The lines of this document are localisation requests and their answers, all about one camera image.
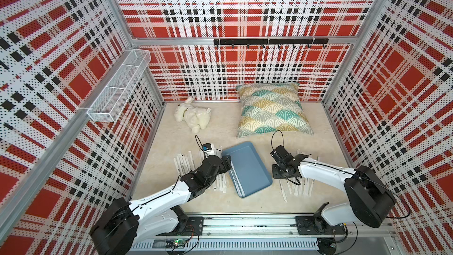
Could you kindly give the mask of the blue plastic storage tray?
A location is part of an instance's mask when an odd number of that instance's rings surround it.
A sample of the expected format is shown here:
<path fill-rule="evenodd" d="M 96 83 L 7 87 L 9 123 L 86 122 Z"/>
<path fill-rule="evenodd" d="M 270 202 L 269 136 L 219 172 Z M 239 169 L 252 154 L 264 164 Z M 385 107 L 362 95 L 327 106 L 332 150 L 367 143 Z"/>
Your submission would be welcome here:
<path fill-rule="evenodd" d="M 240 198 L 272 185 L 273 179 L 251 142 L 227 148 L 222 155 L 231 158 L 231 169 L 228 172 Z"/>

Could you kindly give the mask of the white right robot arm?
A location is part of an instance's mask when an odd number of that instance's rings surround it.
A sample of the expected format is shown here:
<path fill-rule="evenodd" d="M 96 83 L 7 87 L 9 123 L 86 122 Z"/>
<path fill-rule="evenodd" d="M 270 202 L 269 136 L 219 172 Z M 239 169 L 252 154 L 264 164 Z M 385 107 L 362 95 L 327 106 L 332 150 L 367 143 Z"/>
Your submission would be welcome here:
<path fill-rule="evenodd" d="M 324 225 L 359 221 L 368 227 L 378 228 L 396 204 L 392 191 L 366 166 L 342 168 L 308 155 L 292 156 L 282 145 L 273 149 L 270 155 L 276 162 L 272 165 L 275 179 L 286 179 L 295 185 L 300 185 L 301 178 L 312 179 L 347 195 L 347 202 L 338 205 L 324 203 L 314 213 L 314 217 Z"/>

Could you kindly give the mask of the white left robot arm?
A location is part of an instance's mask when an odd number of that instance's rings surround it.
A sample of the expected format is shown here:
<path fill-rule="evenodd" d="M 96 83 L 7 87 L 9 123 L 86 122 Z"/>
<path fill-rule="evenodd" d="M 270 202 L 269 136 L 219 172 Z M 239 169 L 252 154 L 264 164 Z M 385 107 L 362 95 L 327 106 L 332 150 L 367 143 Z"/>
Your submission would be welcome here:
<path fill-rule="evenodd" d="M 183 232 L 188 218 L 181 205 L 201 196 L 218 175 L 230 169 L 229 155 L 210 155 L 196 170 L 179 177 L 162 191 L 131 202 L 125 198 L 115 199 L 90 230 L 94 252 L 125 255 L 144 239 Z"/>

